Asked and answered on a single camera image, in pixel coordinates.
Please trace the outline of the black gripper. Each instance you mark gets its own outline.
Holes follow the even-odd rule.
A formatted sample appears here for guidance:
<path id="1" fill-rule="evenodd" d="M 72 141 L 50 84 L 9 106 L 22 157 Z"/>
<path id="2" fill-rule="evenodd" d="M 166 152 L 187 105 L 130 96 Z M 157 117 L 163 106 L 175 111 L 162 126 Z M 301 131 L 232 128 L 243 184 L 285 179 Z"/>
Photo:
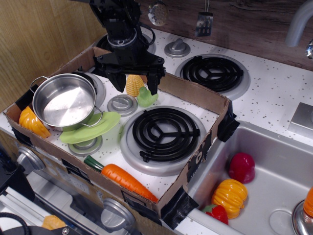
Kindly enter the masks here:
<path id="1" fill-rule="evenodd" d="M 126 86 L 125 74 L 146 75 L 148 89 L 151 95 L 157 94 L 158 85 L 166 70 L 163 66 L 164 59 L 149 53 L 145 46 L 135 43 L 132 50 L 127 53 L 116 54 L 110 52 L 96 57 L 94 73 L 106 76 L 119 92 L 124 92 Z"/>

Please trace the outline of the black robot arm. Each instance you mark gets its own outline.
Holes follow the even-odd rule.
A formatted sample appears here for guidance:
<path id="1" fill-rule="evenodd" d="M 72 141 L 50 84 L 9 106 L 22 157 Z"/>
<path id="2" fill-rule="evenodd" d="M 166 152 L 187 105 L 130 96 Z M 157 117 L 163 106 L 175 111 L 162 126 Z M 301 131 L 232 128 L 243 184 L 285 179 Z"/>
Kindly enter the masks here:
<path id="1" fill-rule="evenodd" d="M 107 31 L 113 51 L 95 59 L 96 74 L 110 80 L 123 92 L 129 74 L 147 77 L 152 95 L 157 93 L 160 80 L 166 74 L 164 59 L 148 52 L 149 42 L 142 35 L 140 4 L 134 0 L 88 0 L 100 24 Z"/>

